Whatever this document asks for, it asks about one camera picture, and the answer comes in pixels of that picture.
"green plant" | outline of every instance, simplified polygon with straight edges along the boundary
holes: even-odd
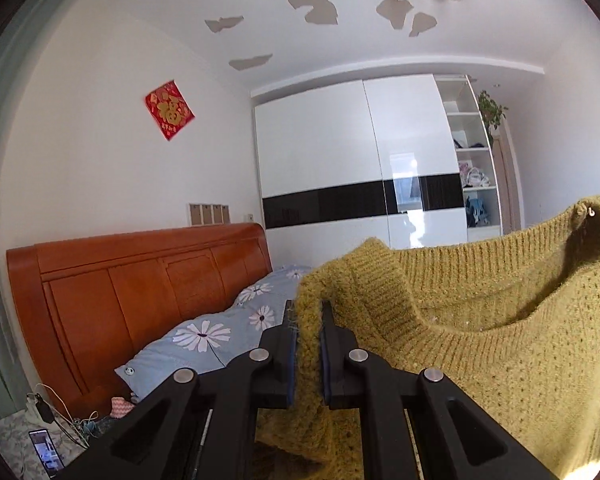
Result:
[[[509,109],[506,106],[499,105],[496,101],[491,99],[491,96],[487,94],[486,90],[480,92],[480,96],[478,97],[478,108],[480,108],[484,127],[487,129],[489,144],[493,144],[493,137],[491,137],[489,126],[493,126],[493,129],[497,130],[498,126],[502,124],[502,118],[507,118],[504,114],[504,110]]]

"black stripe panel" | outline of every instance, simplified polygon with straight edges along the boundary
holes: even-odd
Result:
[[[459,173],[374,180],[262,200],[267,229],[464,207]]]

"sweater collar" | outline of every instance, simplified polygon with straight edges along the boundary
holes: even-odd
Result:
[[[567,243],[574,257],[571,271],[525,319],[481,332],[462,332],[429,322],[416,306],[420,287],[442,291],[467,283],[468,301],[474,293],[472,284],[480,285],[483,293],[502,290]],[[405,265],[407,258],[412,259],[411,265]],[[375,332],[396,355],[406,351],[421,356],[423,362],[414,363],[415,368],[475,372],[527,348],[557,317],[568,313],[569,305],[561,298],[570,294],[579,276],[600,262],[600,202],[585,199],[524,231],[461,246],[395,251],[371,239],[344,260]],[[404,301],[401,312],[396,312],[395,300],[390,299],[396,297]]]

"wooden headboard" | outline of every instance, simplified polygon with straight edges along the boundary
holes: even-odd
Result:
[[[7,251],[7,265],[41,380],[83,417],[106,415],[111,397],[128,395],[114,368],[178,323],[228,308],[271,272],[257,224],[37,244]]]

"peeling paint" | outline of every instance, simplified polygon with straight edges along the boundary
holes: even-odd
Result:
[[[435,27],[438,24],[438,20],[436,20],[433,16],[429,16],[424,12],[419,12],[413,17],[413,27],[411,27],[411,33],[409,34],[410,38],[415,38],[417,35],[422,32],[426,32],[430,28]]]
[[[304,6],[313,7],[304,17],[307,23],[315,23],[315,25],[338,24],[338,11],[336,6],[329,0],[288,0],[288,2],[294,9]]]
[[[250,57],[249,59],[232,59],[229,65],[236,70],[247,70],[248,68],[264,65],[272,57],[273,54],[266,54],[265,56]]]
[[[205,20],[205,23],[211,32],[217,34],[225,28],[234,28],[242,20],[244,20],[244,16],[235,16],[233,18],[220,18],[219,20]]]
[[[411,9],[413,6],[408,0],[383,0],[376,7],[376,12],[389,20],[395,30],[400,30],[404,27],[404,20]]]

